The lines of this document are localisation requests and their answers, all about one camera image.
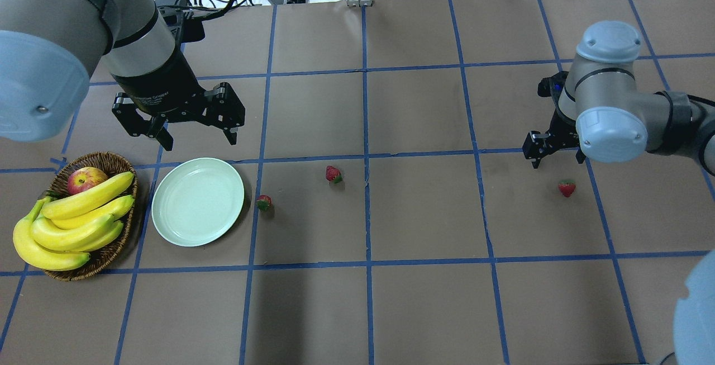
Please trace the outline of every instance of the banana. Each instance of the banana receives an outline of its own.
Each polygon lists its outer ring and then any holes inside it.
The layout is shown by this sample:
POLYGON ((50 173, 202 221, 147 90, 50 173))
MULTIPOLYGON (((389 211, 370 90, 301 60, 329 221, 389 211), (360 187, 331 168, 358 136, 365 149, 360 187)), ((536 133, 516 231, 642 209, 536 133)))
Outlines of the banana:
POLYGON ((79 248, 77 248, 77 250, 80 252, 92 252, 99 248, 104 248, 105 245, 109 245, 110 242, 117 239, 117 237, 122 233, 122 228, 124 227, 125 225, 122 223, 122 221, 114 221, 112 223, 112 229, 109 230, 109 232, 102 235, 102 237, 98 240, 95 240, 94 243, 89 243, 87 245, 80 246, 79 248))
POLYGON ((43 248, 32 239, 30 234, 32 223, 37 218, 43 205, 50 200, 49 197, 38 200, 28 215, 17 222, 12 233, 15 250, 22 260, 36 268, 52 271, 67 271, 79 268, 89 261, 89 253, 53 252, 43 248))
POLYGON ((105 214, 73 230, 62 230, 40 215, 31 226, 35 242, 51 250, 74 250, 94 243, 112 229, 115 218, 105 214))
POLYGON ((133 204, 134 198, 132 195, 126 195, 117 197, 102 207, 96 208, 82 215, 78 215, 77 217, 67 218, 66 220, 53 219, 52 222, 54 225, 62 228, 63 230, 71 230, 72 228, 81 227, 82 225, 87 224, 95 218, 105 214, 111 214, 115 218, 122 218, 130 211, 133 204))
POLYGON ((66 220, 90 212, 109 202, 127 189, 134 179, 132 172, 122 172, 92 189, 44 205, 40 212, 51 220, 66 220))

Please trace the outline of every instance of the apple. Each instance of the apple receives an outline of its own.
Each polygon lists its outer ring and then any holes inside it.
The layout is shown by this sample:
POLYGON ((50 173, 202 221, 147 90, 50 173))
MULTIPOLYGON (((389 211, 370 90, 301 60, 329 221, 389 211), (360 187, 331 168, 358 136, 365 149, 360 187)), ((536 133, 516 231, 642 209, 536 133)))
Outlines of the apple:
POLYGON ((109 179, 107 174, 99 168, 80 168, 72 172, 69 179, 67 179, 67 192, 69 192, 70 195, 76 195, 79 192, 84 192, 87 189, 97 186, 107 179, 109 179))

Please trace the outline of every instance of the bunch of bananas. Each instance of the bunch of bananas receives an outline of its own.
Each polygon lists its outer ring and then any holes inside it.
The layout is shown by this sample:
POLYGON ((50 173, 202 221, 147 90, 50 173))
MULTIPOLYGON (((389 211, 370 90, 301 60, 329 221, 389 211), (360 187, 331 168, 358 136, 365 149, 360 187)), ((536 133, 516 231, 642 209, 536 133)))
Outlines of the bunch of bananas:
POLYGON ((132 172, 114 177, 64 199, 44 197, 15 225, 12 242, 22 260, 51 271, 67 271, 89 261, 89 252, 122 233, 118 218, 127 214, 134 198, 117 197, 134 179, 132 172))

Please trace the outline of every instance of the fruit basket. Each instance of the fruit basket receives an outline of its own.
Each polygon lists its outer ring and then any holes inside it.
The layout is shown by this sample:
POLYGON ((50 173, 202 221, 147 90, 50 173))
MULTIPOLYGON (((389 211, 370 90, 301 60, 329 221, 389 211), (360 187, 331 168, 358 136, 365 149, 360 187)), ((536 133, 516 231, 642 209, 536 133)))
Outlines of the fruit basket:
POLYGON ((123 191, 120 196, 132 195, 132 197, 135 198, 135 204, 133 204, 130 211, 122 217, 122 221, 125 222, 125 227, 117 239, 110 242, 109 245, 104 246, 104 248, 99 248, 91 252, 89 261, 85 263, 84 266, 69 271, 44 271, 47 276, 55 280, 84 280, 104 270, 120 255, 120 252, 123 251, 130 240, 132 230, 135 229, 136 191, 139 187, 139 183, 136 179, 136 171, 132 164, 119 154, 111 153, 110 151, 101 151, 100 153, 90 153, 75 159, 75 161, 67 164, 62 171, 57 174, 46 193, 58 198, 69 196, 69 192, 67 192, 67 179, 69 179, 72 172, 82 167, 99 168, 110 177, 121 172, 132 172, 132 174, 134 174, 132 184, 127 190, 123 191))

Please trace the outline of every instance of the red strawberry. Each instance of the red strawberry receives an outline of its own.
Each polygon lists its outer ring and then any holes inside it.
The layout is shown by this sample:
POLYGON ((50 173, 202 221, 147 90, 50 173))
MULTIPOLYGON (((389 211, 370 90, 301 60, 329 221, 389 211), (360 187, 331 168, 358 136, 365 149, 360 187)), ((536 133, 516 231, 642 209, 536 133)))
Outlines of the red strawberry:
POLYGON ((268 211, 273 207, 273 201, 271 201, 269 196, 260 195, 258 200, 256 200, 256 207, 263 212, 268 211))
POLYGON ((333 167, 332 165, 329 165, 327 166, 327 168, 325 168, 325 179, 329 180, 332 183, 340 183, 342 182, 342 174, 340 173, 339 169, 333 167))
POLYGON ((569 197, 576 190, 576 184, 571 179, 563 179, 559 182, 559 192, 565 197, 569 197))

